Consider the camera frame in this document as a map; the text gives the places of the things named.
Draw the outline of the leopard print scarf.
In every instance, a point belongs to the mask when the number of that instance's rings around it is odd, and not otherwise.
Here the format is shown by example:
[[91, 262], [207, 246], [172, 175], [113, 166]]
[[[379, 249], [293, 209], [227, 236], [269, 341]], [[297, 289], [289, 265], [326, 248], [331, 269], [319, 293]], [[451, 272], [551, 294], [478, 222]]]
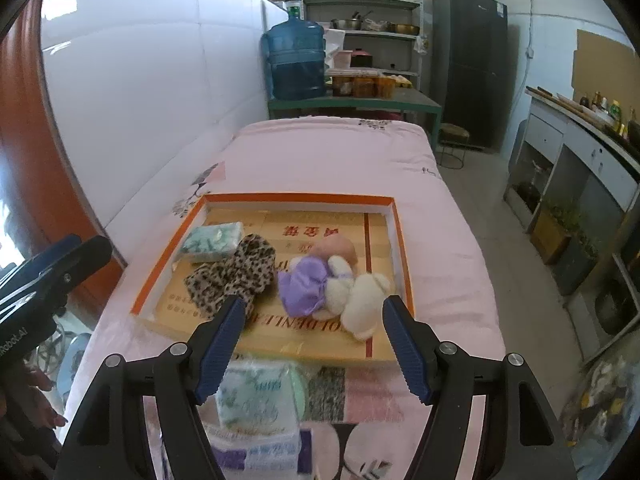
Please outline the leopard print scarf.
[[276, 276], [274, 247], [258, 234], [248, 234], [235, 252], [224, 259], [203, 263], [184, 279], [191, 301], [204, 315], [212, 318], [230, 296], [244, 302], [249, 318], [255, 299], [265, 292]]

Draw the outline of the light green tissue pack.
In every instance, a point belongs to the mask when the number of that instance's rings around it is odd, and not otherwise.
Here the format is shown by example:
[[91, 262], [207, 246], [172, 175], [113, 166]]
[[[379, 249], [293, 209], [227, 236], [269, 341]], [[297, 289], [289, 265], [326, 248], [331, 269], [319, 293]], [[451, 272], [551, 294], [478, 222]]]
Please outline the light green tissue pack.
[[243, 237], [243, 223], [229, 222], [197, 226], [184, 239], [178, 259], [213, 262], [234, 254]]

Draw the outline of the cream bear purple bow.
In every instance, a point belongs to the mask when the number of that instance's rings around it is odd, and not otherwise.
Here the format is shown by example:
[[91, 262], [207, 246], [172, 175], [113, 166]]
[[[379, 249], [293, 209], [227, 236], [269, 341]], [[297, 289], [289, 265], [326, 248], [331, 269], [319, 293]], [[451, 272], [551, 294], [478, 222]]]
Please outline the cream bear purple bow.
[[389, 292], [390, 281], [385, 275], [356, 275], [349, 262], [338, 255], [328, 260], [294, 258], [287, 271], [278, 272], [280, 301], [290, 318], [337, 320], [356, 340], [374, 335]]

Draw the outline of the blue white wipes pack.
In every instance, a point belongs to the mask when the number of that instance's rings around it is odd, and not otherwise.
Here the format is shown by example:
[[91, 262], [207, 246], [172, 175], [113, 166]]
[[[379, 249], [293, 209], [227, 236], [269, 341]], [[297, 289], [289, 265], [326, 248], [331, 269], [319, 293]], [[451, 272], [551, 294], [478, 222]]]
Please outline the blue white wipes pack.
[[237, 434], [205, 426], [215, 460], [227, 479], [310, 479], [314, 469], [309, 429], [284, 434]]

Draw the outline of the pink peach plush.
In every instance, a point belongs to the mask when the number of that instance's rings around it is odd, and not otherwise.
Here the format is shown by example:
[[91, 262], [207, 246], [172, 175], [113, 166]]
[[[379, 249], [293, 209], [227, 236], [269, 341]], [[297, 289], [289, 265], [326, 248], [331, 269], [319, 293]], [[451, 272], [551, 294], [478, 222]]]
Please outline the pink peach plush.
[[340, 256], [351, 266], [356, 266], [358, 257], [354, 243], [340, 233], [333, 233], [318, 240], [309, 249], [308, 255], [328, 261], [332, 256]]

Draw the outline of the potted green plant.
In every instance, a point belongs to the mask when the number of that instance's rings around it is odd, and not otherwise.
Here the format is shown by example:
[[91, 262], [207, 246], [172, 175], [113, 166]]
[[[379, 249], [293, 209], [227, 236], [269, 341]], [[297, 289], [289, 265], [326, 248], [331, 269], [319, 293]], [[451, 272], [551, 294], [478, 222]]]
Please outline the potted green plant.
[[558, 262], [570, 241], [580, 231], [582, 214], [576, 203], [544, 202], [530, 232], [530, 241], [544, 264]]

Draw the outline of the pink bed quilt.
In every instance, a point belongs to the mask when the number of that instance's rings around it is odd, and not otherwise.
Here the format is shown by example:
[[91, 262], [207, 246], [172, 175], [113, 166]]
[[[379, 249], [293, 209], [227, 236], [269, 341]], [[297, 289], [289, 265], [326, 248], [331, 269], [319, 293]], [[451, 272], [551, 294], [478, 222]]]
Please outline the pink bed quilt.
[[436, 166], [422, 128], [308, 117], [249, 125], [224, 147], [200, 141], [162, 171], [108, 231], [126, 270], [99, 319], [65, 413], [73, 416], [103, 359], [155, 356], [168, 339], [131, 314], [146, 277], [192, 207], [195, 178], [213, 164], [212, 193], [302, 192], [390, 196], [397, 206], [419, 320], [472, 356], [506, 349], [494, 289], [477, 241]]

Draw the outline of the round metal stool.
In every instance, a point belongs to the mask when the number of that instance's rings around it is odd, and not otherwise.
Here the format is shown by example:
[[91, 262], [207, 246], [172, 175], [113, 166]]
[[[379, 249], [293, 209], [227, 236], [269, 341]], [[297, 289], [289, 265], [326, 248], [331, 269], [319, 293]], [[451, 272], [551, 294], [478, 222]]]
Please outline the round metal stool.
[[451, 170], [462, 169], [470, 140], [471, 136], [465, 128], [444, 122], [439, 130], [439, 144], [436, 155], [439, 166]]

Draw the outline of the white kitchen counter cabinet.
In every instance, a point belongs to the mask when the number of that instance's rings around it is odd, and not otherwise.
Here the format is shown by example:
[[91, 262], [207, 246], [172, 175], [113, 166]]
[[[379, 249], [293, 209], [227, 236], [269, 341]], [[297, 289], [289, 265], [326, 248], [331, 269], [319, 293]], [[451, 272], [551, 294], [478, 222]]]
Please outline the white kitchen counter cabinet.
[[628, 237], [639, 212], [639, 159], [564, 96], [527, 88], [530, 107], [514, 144], [503, 199], [530, 237], [544, 202], [576, 203], [580, 231], [548, 266], [573, 295]]

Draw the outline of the dark green table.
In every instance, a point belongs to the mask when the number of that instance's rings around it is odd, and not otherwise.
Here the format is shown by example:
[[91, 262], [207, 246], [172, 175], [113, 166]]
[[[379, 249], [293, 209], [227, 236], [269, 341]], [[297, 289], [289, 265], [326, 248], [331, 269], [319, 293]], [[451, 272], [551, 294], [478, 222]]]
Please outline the dark green table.
[[267, 102], [270, 117], [292, 110], [329, 110], [330, 108], [358, 108], [358, 110], [391, 110], [392, 112], [424, 114], [427, 118], [426, 135], [431, 148], [439, 140], [442, 107], [416, 89], [396, 88], [390, 99], [355, 98], [354, 96], [320, 96], [306, 100], [277, 100]]

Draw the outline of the blue water jug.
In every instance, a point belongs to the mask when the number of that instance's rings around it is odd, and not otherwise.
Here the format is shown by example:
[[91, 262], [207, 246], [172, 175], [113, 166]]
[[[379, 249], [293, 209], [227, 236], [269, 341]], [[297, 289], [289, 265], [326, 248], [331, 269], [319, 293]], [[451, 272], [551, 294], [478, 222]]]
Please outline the blue water jug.
[[260, 50], [270, 99], [298, 101], [326, 93], [326, 42], [318, 23], [290, 9], [285, 22], [262, 34]]

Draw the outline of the black refrigerator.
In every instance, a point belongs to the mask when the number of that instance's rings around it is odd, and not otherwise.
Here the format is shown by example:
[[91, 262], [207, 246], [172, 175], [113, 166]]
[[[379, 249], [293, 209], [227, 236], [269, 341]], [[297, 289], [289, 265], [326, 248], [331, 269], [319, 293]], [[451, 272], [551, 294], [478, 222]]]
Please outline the black refrigerator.
[[508, 8], [496, 0], [433, 0], [431, 97], [442, 121], [476, 148], [495, 148], [506, 109]]

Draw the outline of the white kitchen shelf rack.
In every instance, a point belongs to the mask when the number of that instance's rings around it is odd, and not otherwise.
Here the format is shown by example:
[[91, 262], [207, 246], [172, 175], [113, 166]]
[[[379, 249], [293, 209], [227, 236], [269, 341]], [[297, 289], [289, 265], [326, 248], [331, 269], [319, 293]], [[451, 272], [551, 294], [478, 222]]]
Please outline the white kitchen shelf rack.
[[344, 47], [372, 56], [371, 66], [422, 84], [424, 0], [303, 0], [306, 18], [345, 33]]

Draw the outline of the brown wooden door frame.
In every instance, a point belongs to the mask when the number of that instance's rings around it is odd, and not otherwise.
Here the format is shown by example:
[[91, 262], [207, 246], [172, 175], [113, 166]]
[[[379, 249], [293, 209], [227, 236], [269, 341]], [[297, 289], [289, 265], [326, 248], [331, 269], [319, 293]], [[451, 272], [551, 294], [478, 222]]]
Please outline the brown wooden door frame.
[[42, 0], [28, 0], [1, 40], [1, 189], [18, 244], [35, 254], [68, 234], [102, 235], [62, 147], [44, 78]]

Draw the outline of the brown cardboard wall panel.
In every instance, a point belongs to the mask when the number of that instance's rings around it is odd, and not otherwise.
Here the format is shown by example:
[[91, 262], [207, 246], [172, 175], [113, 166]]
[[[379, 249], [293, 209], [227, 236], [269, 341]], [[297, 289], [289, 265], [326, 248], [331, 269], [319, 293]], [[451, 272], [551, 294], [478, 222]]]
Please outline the brown cardboard wall panel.
[[578, 29], [572, 88], [574, 98], [599, 92], [608, 102], [620, 102], [624, 114], [631, 107], [638, 112], [639, 55], [620, 42]]

